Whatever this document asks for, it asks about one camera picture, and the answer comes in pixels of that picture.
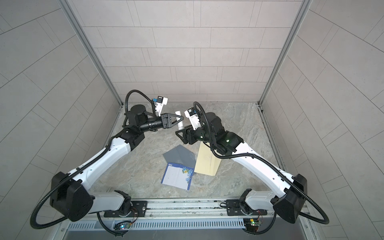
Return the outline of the cream yellow envelope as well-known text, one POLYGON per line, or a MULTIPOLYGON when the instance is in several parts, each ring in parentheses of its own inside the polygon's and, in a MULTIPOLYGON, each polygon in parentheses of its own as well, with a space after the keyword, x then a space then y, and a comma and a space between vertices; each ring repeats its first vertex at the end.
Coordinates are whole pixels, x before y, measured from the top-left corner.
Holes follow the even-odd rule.
POLYGON ((201 142, 195 165, 195 173, 215 176, 220 163, 221 159, 216 158, 211 152, 211 149, 201 142))

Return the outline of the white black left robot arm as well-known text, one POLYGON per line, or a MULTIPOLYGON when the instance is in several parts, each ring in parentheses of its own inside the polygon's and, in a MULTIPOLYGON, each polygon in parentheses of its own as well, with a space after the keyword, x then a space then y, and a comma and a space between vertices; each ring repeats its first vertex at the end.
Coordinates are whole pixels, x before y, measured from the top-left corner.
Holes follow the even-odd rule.
POLYGON ((131 197, 123 191, 90 193, 95 181, 115 162, 134 150, 145 138, 145 132, 169 129, 184 118, 180 113, 149 113, 143 105, 135 105, 125 113, 122 130, 107 146, 87 162, 68 173, 59 172, 52 179, 50 205, 72 222, 98 212, 115 212, 126 217, 132 212, 131 197))

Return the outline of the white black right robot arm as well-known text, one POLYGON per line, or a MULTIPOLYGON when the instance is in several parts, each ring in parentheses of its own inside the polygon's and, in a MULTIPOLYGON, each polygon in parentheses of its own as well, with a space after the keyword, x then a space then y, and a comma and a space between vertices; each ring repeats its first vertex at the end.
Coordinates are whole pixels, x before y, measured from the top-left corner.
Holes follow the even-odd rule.
POLYGON ((198 141, 207 144, 215 157, 242 165, 270 188, 268 194, 246 190, 240 199, 244 213, 273 210, 286 222, 296 222, 309 200, 304 176, 293 176, 261 157, 240 136, 226 131, 214 113, 203 114, 191 108, 185 111, 185 116, 191 124, 176 132, 184 144, 192 145, 198 141))

